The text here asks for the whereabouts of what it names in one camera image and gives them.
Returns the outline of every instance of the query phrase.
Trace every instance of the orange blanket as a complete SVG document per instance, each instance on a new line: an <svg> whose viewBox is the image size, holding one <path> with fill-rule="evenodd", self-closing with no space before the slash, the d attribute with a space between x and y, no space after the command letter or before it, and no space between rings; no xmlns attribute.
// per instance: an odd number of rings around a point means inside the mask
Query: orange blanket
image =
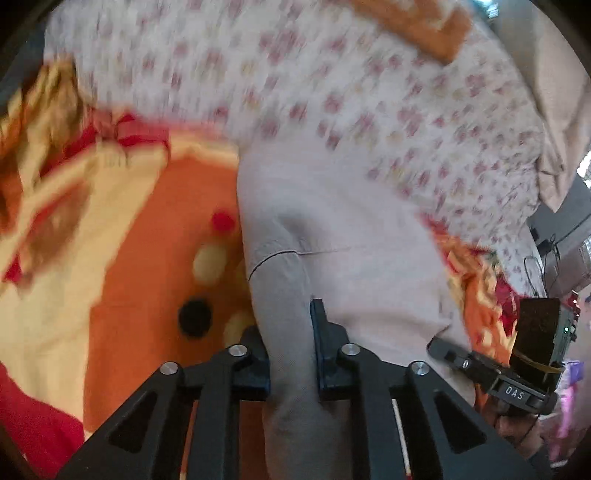
<svg viewBox="0 0 591 480"><path fill-rule="evenodd" d="M74 81L69 64L42 70L21 98L38 89L50 101L12 110L0 156L10 166L0 174L9 206L0 237L0 421L51 478L159 365L209 360L254 317L236 148L204 125L90 108L81 133L57 142L39 118L70 104L51 96L47 72ZM181 329L177 313L190 299L208 318ZM258 480L266 476L260 406L243 413L243 477Z"/></svg>

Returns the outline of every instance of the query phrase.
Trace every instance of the cable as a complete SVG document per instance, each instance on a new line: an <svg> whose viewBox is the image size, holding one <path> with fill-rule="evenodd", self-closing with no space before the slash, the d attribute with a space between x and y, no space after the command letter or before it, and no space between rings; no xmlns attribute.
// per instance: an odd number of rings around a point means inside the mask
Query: cable
<svg viewBox="0 0 591 480"><path fill-rule="evenodd" d="M554 279L554 281L552 282L552 285L550 286L550 288L548 290L552 290L552 287L554 287L555 283L558 281L558 278L560 276L560 254L557 253L558 251L558 247L556 245L554 245L553 249L552 249L552 253L554 254L554 258L556 259L556 278Z"/></svg>
<svg viewBox="0 0 591 480"><path fill-rule="evenodd" d="M521 353L516 348L513 348L511 355L515 355L519 360L521 360L526 365L529 365L531 368L535 368L536 370L539 370L540 372L544 372L545 374L562 374L562 373L564 373L564 367L556 368L556 367L552 367L550 365L541 364L539 362L536 362L535 360L532 360L530 357L528 357L524 353Z"/></svg>
<svg viewBox="0 0 591 480"><path fill-rule="evenodd" d="M536 265L538 265L538 269L540 270L540 275L541 278L544 278L544 272L542 271L542 266L540 265L540 261L534 257L533 255L527 255L527 257L524 257L523 259L523 268L525 270L525 275L527 275L527 281L530 282L530 287L532 289L532 291L534 292L534 297L539 297L540 295L538 294L538 291L535 289L534 284L531 282L531 277L530 277L530 272L527 270L527 264L526 264L526 260L528 258L533 258L535 260Z"/></svg>
<svg viewBox="0 0 591 480"><path fill-rule="evenodd" d="M531 424L531 427L527 430L527 432L525 432L525 435L523 435L523 437L521 437L521 440L515 444L515 448L518 448L523 443L523 441L527 438L527 436L531 433L531 431L535 427L535 424L538 423L538 420L540 419L540 415L542 415L542 414L538 413L536 415L535 420Z"/></svg>
<svg viewBox="0 0 591 480"><path fill-rule="evenodd" d="M548 287L546 286L546 262L548 261L548 254L544 255L544 272L542 273L542 283L544 284L544 291L548 296Z"/></svg>
<svg viewBox="0 0 591 480"><path fill-rule="evenodd" d="M591 217L591 213L588 213L579 223L577 223L577 225L572 228L570 230L570 232L568 232L565 236L563 236L560 240L558 240L556 242L556 245L558 245L562 240L564 240L565 238L567 238L571 233L573 233L577 228L579 228L581 225L583 225L585 223L585 221L587 221L587 219L589 219Z"/></svg>

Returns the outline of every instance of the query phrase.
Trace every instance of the polka dot fabric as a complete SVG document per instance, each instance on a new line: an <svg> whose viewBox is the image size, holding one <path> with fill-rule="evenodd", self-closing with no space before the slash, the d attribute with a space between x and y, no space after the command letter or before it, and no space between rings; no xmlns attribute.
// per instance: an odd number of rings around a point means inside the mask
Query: polka dot fabric
<svg viewBox="0 0 591 480"><path fill-rule="evenodd" d="M321 140L320 164L384 183L497 250L526 293L534 247L520 229L538 205L543 126L510 56L472 22L442 66L337 2L67 0L46 56L72 55L99 103L214 121L243 147Z"/></svg>
<svg viewBox="0 0 591 480"><path fill-rule="evenodd" d="M240 299L243 304L242 308L236 309L223 322L223 345L227 347L239 343L244 329L256 322L249 304L250 291L236 216L218 210L212 215L210 226L211 238L197 250L193 261L193 275L200 288L222 291L227 295L227 301Z"/></svg>

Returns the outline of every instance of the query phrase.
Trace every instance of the floral fabric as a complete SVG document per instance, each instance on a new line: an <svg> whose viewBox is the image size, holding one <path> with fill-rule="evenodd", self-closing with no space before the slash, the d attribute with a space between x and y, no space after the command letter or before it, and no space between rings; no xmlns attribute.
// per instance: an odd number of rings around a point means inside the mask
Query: floral fabric
<svg viewBox="0 0 591 480"><path fill-rule="evenodd" d="M514 288L535 251L542 121L510 56L473 20L450 65L322 0L69 0L46 57L144 115L210 120L243 148L321 138L336 162L495 249Z"/></svg>

